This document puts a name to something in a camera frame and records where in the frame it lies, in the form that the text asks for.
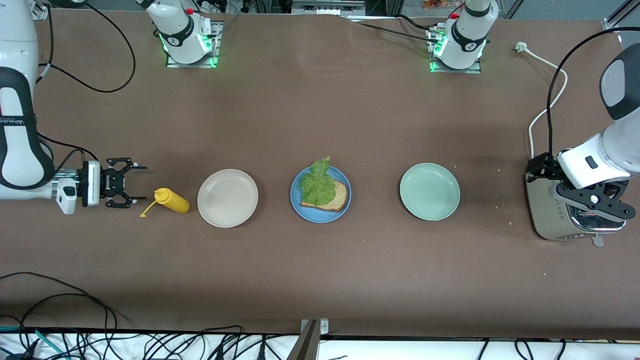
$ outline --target light green plate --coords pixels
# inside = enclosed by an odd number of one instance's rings
[[[453,214],[460,203],[460,186],[444,167],[418,164],[404,173],[400,198],[407,210],[423,220],[442,220]]]

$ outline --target sandwich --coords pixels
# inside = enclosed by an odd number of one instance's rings
[[[314,161],[311,171],[302,177],[301,206],[323,211],[340,212],[347,204],[347,186],[327,174],[329,157]]]

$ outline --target plate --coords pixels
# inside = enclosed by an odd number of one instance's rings
[[[341,183],[347,186],[347,191],[349,192],[349,196],[347,197],[347,203],[344,205],[342,210],[339,212],[334,211],[324,211],[318,210],[314,208],[306,208],[305,206],[300,205],[302,202],[302,188],[300,187],[300,182],[302,181],[302,177],[311,171],[311,167],[302,170],[295,179],[293,179],[293,184],[291,184],[291,205],[293,205],[293,209],[296,210],[298,215],[300,215],[303,219],[315,222],[317,224],[324,224],[327,222],[332,222],[335,219],[342,216],[349,208],[349,204],[351,203],[351,184],[349,184],[349,180],[347,177],[335,167],[329,167],[326,171],[327,174],[331,175],[332,178],[340,181]]]
[[[410,168],[400,181],[400,198],[410,213],[423,220],[442,220],[460,203],[460,186],[453,174],[437,164]]]
[[[258,205],[258,187],[246,172],[233,168],[209,176],[198,192],[198,211],[213,226],[247,221]]]

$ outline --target white cable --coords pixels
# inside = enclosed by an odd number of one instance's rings
[[[49,69],[51,69],[51,64],[47,63],[47,66],[44,68],[44,70],[40,73],[40,75],[38,76],[39,79],[44,78],[44,76],[47,74],[47,72],[49,71]]]
[[[531,56],[533,56],[534,58],[542,61],[543,63],[546,63],[547,65],[557,69],[558,66],[556,66],[555,64],[539,57],[538,55],[532,53],[528,48],[527,48],[527,44],[523,43],[523,42],[519,42],[516,44],[515,49],[518,53],[527,53]],[[566,88],[566,84],[569,81],[569,75],[566,73],[566,71],[564,71],[563,69],[560,69],[560,72],[562,72],[562,74],[564,75],[564,84],[562,85],[562,87],[560,88],[560,92],[556,95],[556,98],[551,102],[551,108],[554,107],[556,101],[558,101],[558,99],[560,98],[560,95],[562,95],[562,93],[564,92],[564,88]],[[529,124],[529,150],[530,150],[530,155],[529,158],[533,159],[533,157],[535,157],[536,153],[533,149],[533,134],[531,132],[531,130],[533,129],[533,125],[535,125],[535,123],[538,121],[538,119],[540,119],[542,117],[542,115],[547,113],[547,109],[545,108],[544,110],[542,110],[538,116],[536,116],[533,121],[531,121],[531,123]]]

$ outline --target lettuce leaf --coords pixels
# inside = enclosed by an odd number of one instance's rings
[[[329,170],[329,157],[314,161],[311,172],[305,174],[301,180],[302,201],[314,206],[330,203],[335,197],[335,183]]]

